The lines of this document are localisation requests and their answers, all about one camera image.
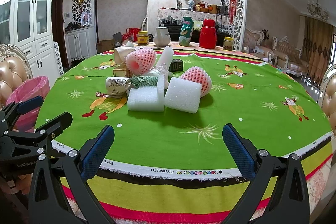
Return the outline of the green patterned wrapper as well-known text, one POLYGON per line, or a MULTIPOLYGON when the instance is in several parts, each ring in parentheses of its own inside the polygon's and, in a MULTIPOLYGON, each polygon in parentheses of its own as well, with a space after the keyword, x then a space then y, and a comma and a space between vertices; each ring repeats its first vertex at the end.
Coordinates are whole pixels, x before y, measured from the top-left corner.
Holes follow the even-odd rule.
POLYGON ((157 86, 157 76, 133 76, 129 79, 130 84, 134 88, 157 86))

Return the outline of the chandelier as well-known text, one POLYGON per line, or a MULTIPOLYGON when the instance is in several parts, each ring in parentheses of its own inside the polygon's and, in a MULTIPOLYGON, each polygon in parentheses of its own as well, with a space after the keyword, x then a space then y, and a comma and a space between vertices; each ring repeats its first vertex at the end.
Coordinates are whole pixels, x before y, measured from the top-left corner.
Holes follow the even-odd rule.
POLYGON ((329 12, 320 5, 319 0, 309 1, 307 3, 307 12, 324 22, 329 20, 329 12))

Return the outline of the pink orange foam net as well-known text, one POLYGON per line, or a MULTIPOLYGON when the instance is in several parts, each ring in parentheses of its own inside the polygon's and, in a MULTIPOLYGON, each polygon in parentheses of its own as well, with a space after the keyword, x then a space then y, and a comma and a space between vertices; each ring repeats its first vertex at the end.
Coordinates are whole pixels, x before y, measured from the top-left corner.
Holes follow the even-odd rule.
POLYGON ((201 84, 201 97, 209 94, 212 88, 211 77, 201 67, 191 67, 187 69, 187 71, 185 71, 181 76, 179 76, 179 78, 201 84))

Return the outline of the pink lined trash bin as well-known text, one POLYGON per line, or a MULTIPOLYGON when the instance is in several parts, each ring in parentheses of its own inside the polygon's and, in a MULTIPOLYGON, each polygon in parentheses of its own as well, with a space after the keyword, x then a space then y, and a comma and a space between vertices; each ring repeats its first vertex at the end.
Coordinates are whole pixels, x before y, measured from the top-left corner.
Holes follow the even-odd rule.
MULTIPOLYGON (((49 78, 47 76, 39 76, 30 80, 26 80, 18 88, 13 91, 6 101, 6 105, 11 102, 25 102, 36 96, 46 98, 50 91, 49 78)), ((27 114, 21 115, 15 124, 15 129, 25 132, 33 132, 40 108, 31 110, 27 114)))

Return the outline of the cardboard box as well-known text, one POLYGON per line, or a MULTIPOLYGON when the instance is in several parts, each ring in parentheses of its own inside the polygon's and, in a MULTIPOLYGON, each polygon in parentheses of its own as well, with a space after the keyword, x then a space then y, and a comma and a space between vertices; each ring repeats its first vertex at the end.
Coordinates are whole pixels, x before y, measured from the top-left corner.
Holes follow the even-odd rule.
POLYGON ((114 48, 114 44, 115 44, 114 39, 100 40, 96 44, 97 53, 103 53, 105 51, 112 50, 114 48))

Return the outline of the white glass door cabinet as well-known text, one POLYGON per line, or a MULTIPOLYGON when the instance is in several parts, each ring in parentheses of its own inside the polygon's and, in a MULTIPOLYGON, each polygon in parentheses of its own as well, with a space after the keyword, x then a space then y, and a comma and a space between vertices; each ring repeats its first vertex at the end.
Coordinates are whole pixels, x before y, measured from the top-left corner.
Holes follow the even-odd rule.
POLYGON ((1 0, 1 43, 24 54, 33 77, 46 76, 52 87, 60 76, 51 20, 52 0, 1 0))

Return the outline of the right ornate chair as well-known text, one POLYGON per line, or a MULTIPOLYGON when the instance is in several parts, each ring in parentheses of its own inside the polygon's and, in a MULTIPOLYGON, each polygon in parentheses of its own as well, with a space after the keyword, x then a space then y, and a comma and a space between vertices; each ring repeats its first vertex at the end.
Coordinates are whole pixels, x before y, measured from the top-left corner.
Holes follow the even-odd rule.
POLYGON ((322 79, 318 105, 328 119, 333 134, 336 129, 336 65, 329 67, 322 79))

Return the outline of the green cartoon tablecloth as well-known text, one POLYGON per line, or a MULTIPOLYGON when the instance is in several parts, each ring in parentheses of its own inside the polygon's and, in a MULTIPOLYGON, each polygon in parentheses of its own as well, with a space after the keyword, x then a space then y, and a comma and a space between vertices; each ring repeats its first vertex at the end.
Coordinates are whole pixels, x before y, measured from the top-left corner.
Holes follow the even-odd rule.
POLYGON ((236 52, 188 48, 174 55, 184 69, 199 66, 212 79, 194 114, 130 111, 125 98, 103 98, 112 52, 58 78, 41 107, 38 126, 65 111, 72 114, 71 126, 54 142, 56 152, 79 149, 107 124, 114 128, 102 169, 88 182, 108 214, 151 223, 222 221, 248 186, 222 140, 227 123, 274 156, 300 155, 314 209, 329 175, 332 130, 304 87, 236 52))

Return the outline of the printed paper bag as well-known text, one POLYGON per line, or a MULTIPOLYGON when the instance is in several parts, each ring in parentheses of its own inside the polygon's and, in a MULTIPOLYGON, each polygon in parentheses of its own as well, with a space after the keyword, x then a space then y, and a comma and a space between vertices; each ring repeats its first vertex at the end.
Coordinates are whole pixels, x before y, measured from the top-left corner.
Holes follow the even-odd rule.
POLYGON ((105 81, 107 93, 113 96, 125 93, 130 86, 129 77, 108 77, 105 81))

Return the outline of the small tan carton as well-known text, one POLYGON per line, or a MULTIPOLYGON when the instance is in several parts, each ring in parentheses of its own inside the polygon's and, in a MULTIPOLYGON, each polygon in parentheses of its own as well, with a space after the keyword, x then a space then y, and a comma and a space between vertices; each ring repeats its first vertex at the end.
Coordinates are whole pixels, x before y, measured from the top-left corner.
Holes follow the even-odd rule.
POLYGON ((113 69, 114 77, 131 77, 131 72, 127 68, 115 68, 113 69))

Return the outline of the white tissue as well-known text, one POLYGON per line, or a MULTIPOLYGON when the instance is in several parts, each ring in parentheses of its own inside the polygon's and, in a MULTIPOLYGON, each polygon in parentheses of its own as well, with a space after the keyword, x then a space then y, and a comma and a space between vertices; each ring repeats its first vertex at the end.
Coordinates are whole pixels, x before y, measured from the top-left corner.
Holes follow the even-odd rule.
POLYGON ((165 79, 165 89, 168 88, 169 86, 169 71, 167 69, 167 66, 165 63, 156 65, 154 68, 152 68, 150 71, 147 73, 143 74, 144 76, 154 76, 154 77, 159 77, 159 76, 164 76, 165 79))

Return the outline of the black small box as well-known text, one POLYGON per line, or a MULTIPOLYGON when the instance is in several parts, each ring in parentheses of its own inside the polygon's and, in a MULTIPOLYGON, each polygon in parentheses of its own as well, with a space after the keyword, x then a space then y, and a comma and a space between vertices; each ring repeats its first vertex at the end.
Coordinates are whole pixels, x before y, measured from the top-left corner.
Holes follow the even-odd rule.
POLYGON ((171 73, 183 71, 183 61, 181 59, 173 59, 168 70, 171 73))

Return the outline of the white foam sheet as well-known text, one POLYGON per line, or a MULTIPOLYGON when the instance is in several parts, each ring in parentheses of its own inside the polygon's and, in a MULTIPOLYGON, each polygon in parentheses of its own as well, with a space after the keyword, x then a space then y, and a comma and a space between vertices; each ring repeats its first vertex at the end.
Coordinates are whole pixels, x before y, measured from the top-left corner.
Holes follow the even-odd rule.
POLYGON ((156 65, 166 65, 167 69, 169 69, 171 62, 173 61, 173 54, 173 49, 170 46, 165 46, 165 49, 160 55, 156 65))

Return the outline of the white foam block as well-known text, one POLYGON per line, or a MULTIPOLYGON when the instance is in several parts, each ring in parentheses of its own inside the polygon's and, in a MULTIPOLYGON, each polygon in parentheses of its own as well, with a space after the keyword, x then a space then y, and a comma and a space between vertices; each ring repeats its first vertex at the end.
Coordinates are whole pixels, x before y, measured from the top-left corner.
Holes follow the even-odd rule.
POLYGON ((130 111, 163 112, 165 97, 164 76, 158 77, 157 86, 134 88, 130 86, 127 107, 130 111))
POLYGON ((201 90, 200 83, 172 77, 165 94, 165 106, 195 114, 199 108, 201 90))

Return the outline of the cream carved sofa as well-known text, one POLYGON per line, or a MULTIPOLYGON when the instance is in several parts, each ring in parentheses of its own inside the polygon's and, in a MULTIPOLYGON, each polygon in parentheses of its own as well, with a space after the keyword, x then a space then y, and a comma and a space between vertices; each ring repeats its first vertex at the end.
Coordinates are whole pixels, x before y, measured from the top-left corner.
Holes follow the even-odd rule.
POLYGON ((265 62, 280 69, 284 73, 301 77, 307 75, 308 63, 304 61, 302 50, 294 47, 287 36, 282 39, 273 37, 271 46, 262 46, 265 34, 261 31, 252 31, 248 28, 244 32, 243 52, 250 53, 265 62))

